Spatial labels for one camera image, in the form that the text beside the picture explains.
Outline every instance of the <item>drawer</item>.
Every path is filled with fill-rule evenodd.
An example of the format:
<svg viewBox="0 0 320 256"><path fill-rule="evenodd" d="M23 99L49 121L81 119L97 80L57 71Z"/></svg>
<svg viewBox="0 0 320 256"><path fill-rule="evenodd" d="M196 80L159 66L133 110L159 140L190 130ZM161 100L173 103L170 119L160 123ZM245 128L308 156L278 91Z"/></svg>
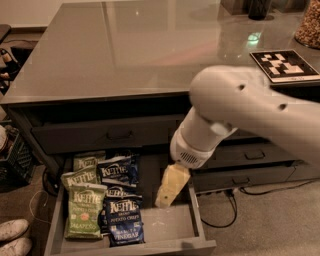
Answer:
<svg viewBox="0 0 320 256"><path fill-rule="evenodd" d="M207 161L208 168L293 161L297 158L271 143L219 146Z"/></svg>
<svg viewBox="0 0 320 256"><path fill-rule="evenodd" d="M219 172L217 170L195 171L193 184L197 194L253 185L285 182L294 167L274 166Z"/></svg>
<svg viewBox="0 0 320 256"><path fill-rule="evenodd" d="M312 180L320 179L320 170L317 167L313 167L305 162L299 163L295 166L294 173L290 176L288 181L298 180Z"/></svg>
<svg viewBox="0 0 320 256"><path fill-rule="evenodd" d="M109 248L109 239L99 241L67 241L64 239L66 194L63 188L57 197L45 256L84 255L203 255L209 256L216 247L214 240L205 239L197 198L192 183L184 196L166 209L154 207L168 155L142 156L139 163L139 193L143 195L145 244Z"/></svg>
<svg viewBox="0 0 320 256"><path fill-rule="evenodd" d="M46 154L169 143L182 115L112 119L32 128Z"/></svg>

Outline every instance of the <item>white shoe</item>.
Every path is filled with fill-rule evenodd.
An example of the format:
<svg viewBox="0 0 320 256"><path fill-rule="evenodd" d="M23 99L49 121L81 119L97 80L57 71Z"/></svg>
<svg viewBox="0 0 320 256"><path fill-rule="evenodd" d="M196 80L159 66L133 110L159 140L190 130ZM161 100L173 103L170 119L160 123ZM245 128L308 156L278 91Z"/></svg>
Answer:
<svg viewBox="0 0 320 256"><path fill-rule="evenodd" d="M26 256L32 248L32 241L26 237L20 237L0 247L1 256Z"/></svg>
<svg viewBox="0 0 320 256"><path fill-rule="evenodd" d="M29 222L25 219L10 220L2 223L0 224L0 241L12 241L24 234L28 227Z"/></svg>

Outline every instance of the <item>green chip bag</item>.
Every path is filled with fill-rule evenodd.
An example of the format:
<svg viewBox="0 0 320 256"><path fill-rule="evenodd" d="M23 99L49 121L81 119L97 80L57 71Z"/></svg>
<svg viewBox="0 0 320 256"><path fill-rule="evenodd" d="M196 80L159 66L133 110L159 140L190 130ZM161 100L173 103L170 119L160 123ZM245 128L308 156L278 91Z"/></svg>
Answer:
<svg viewBox="0 0 320 256"><path fill-rule="evenodd" d="M103 161L105 158L106 153L102 150L76 154L73 157L73 171L77 172L91 165L96 166L99 161Z"/></svg>
<svg viewBox="0 0 320 256"><path fill-rule="evenodd" d="M70 187L65 238L102 239L98 216L106 188L88 183Z"/></svg>
<svg viewBox="0 0 320 256"><path fill-rule="evenodd" d="M61 181L67 191L75 184L91 183L100 184L100 176L97 175L96 166L88 166L77 172L67 172L61 175Z"/></svg>

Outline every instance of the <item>bag of chips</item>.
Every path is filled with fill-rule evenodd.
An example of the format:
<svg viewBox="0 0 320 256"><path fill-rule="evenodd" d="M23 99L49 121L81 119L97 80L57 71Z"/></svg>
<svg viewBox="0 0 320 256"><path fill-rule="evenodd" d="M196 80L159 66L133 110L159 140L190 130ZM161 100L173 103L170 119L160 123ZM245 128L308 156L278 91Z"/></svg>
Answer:
<svg viewBox="0 0 320 256"><path fill-rule="evenodd" d="M91 183L100 184L100 176L97 175L96 166L87 166L77 172L67 172L61 175L61 181L67 191L75 184Z"/></svg>
<svg viewBox="0 0 320 256"><path fill-rule="evenodd" d="M73 171L77 172L85 167L96 166L99 161L106 159L105 151L92 151L76 154L73 157Z"/></svg>
<svg viewBox="0 0 320 256"><path fill-rule="evenodd" d="M134 194L104 199L111 246L144 243L141 203L142 196Z"/></svg>
<svg viewBox="0 0 320 256"><path fill-rule="evenodd" d="M98 216L106 187L82 183L70 187L65 238L102 239Z"/></svg>
<svg viewBox="0 0 320 256"><path fill-rule="evenodd" d="M130 156L117 156L98 162L97 165L100 179L112 179L122 183L135 185L138 183L138 169L132 164Z"/></svg>
<svg viewBox="0 0 320 256"><path fill-rule="evenodd" d="M105 193L105 198L103 200L103 209L99 214L99 226L102 235L110 234L108 226L108 216L107 211L107 201L109 198L123 198L126 196L135 196L135 188L129 184L125 184L116 180L105 179L104 185L106 185L107 190Z"/></svg>

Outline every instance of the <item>cabinet top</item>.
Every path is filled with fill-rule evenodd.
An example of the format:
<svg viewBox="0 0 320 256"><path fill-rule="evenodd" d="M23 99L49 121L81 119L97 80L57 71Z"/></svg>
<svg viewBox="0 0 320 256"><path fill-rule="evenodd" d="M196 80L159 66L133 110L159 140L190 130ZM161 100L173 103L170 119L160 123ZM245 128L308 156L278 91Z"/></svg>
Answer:
<svg viewBox="0 0 320 256"><path fill-rule="evenodd" d="M219 0L63 4L1 104L187 94L205 67L259 68L256 51L294 49L319 71L320 51L294 39L302 15L254 21Z"/></svg>

